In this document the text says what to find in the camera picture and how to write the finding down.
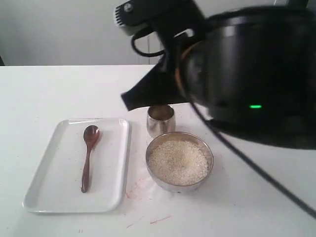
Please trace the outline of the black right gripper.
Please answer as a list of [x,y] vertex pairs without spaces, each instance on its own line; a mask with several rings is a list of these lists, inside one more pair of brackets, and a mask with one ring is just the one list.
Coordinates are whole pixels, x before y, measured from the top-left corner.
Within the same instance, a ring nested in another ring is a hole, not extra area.
[[202,23],[188,17],[174,22],[167,18],[152,21],[163,46],[162,59],[136,83],[121,94],[128,111],[142,107],[187,103],[187,95],[197,103],[207,104],[206,70],[194,72],[193,63],[206,64],[204,46],[210,31],[209,19]]

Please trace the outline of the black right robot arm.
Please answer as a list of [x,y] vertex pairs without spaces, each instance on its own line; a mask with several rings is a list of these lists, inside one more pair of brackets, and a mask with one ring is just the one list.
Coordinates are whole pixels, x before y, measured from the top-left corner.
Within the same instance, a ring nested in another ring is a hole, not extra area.
[[193,0],[130,0],[114,10],[131,42],[156,33],[159,62],[122,94],[128,110],[185,103],[245,140],[316,147],[316,12],[306,0],[204,17]]

